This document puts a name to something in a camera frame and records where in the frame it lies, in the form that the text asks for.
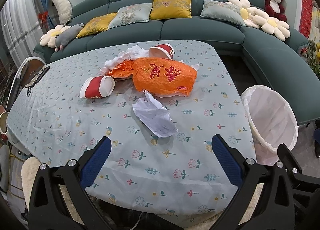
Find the yellow pillow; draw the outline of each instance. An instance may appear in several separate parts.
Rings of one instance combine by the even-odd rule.
[[[191,18],[191,0],[153,0],[151,20]]]
[[[84,28],[78,33],[77,38],[84,37],[90,34],[96,34],[108,30],[108,26],[117,13],[111,13],[100,17],[95,17],[87,23]]]

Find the white sheer curtain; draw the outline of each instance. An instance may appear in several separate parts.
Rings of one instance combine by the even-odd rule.
[[[35,0],[7,0],[0,12],[4,39],[17,67],[32,55],[44,34],[39,25],[39,13],[42,11]]]

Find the blue gripper pad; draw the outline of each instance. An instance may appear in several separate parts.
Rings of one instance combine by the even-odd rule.
[[[230,183],[240,188],[243,180],[242,169],[239,164],[235,161],[232,154],[225,147],[224,143],[218,136],[215,135],[214,137],[212,137],[211,145],[212,151],[216,155]]]
[[[111,141],[106,137],[81,170],[79,184],[83,189],[90,187],[93,184],[110,152]]]
[[[315,129],[315,132],[313,133],[313,137],[316,140],[316,142],[318,144],[320,144],[320,129],[319,128]]]

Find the red teddy bear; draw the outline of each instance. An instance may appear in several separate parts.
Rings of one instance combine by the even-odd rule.
[[[284,7],[281,5],[283,0],[265,0],[265,11],[270,17],[278,18],[281,21],[287,22],[287,17],[284,13]]]

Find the teal sofa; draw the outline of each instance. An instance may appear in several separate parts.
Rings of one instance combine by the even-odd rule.
[[[264,9],[264,0],[249,0]],[[73,8],[71,25],[117,12],[119,8],[153,0],[85,0]],[[258,84],[280,93],[291,105],[298,125],[320,119],[320,81],[298,55],[308,39],[293,28],[285,42],[261,30],[240,29],[225,22],[200,17],[204,0],[191,1],[192,18],[150,20],[119,26],[96,35],[74,39],[62,51],[37,45],[34,52],[47,63],[107,46],[156,40],[198,40],[212,45],[218,54],[241,57]]]

